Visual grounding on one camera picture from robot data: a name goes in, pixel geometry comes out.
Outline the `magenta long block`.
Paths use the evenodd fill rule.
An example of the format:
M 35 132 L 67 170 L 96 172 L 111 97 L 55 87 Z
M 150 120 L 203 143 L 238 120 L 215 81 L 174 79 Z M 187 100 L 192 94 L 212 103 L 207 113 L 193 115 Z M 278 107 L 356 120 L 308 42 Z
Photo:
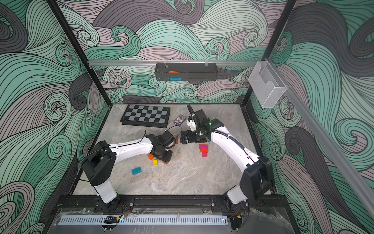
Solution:
M 199 149 L 208 149 L 207 144 L 199 144 Z

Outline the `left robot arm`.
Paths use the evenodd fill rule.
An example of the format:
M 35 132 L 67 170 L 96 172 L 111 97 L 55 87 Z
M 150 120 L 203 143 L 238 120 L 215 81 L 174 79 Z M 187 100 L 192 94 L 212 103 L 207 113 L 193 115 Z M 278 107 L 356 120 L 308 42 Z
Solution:
M 111 181 L 113 167 L 126 159 L 138 155 L 152 155 L 155 159 L 168 163 L 172 156 L 171 148 L 176 144 L 176 138 L 167 132 L 162 135 L 144 135 L 125 143 L 100 141 L 81 160 L 81 167 L 92 187 L 101 200 L 109 204 L 117 198 L 117 192 Z

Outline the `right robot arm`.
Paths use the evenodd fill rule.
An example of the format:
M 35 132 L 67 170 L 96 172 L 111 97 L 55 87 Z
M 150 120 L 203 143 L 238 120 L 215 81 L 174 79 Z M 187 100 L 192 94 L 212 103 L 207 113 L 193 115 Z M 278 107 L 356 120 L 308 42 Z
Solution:
M 183 131 L 180 142 L 213 142 L 220 146 L 237 164 L 243 173 L 240 183 L 225 193 L 229 205 L 237 205 L 246 200 L 257 200 L 274 186 L 272 162 L 260 157 L 241 144 L 218 119 L 210 120 L 203 110 L 194 111 L 187 105 L 190 117 L 189 130 Z

